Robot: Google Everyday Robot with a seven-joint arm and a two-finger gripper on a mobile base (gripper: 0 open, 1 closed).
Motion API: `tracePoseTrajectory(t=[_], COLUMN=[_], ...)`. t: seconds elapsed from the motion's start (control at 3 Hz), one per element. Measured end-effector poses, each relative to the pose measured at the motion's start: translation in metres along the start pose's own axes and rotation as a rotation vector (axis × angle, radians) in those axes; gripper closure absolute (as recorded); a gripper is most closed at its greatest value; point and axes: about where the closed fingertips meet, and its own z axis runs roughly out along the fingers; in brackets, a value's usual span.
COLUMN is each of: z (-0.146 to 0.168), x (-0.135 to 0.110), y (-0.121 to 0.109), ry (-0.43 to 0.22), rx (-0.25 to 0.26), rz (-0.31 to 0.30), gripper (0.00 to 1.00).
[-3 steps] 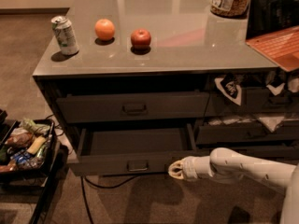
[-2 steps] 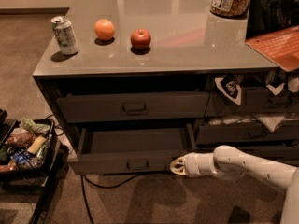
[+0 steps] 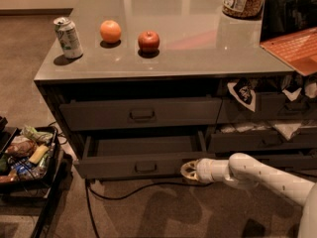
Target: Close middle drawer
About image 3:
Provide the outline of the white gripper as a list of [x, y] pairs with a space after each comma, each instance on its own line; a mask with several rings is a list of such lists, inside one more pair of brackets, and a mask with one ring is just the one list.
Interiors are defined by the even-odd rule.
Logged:
[[212, 163], [211, 159], [189, 161], [181, 166], [180, 171], [186, 179], [210, 183], [215, 181], [212, 177]]

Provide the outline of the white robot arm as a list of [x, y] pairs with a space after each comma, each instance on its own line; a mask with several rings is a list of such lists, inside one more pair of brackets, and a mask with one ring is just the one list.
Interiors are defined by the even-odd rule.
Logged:
[[236, 189], [262, 184], [303, 207], [297, 238], [317, 238], [317, 182], [261, 163], [250, 155], [235, 153], [228, 160], [203, 158], [183, 164], [180, 173], [202, 183], [221, 181]]

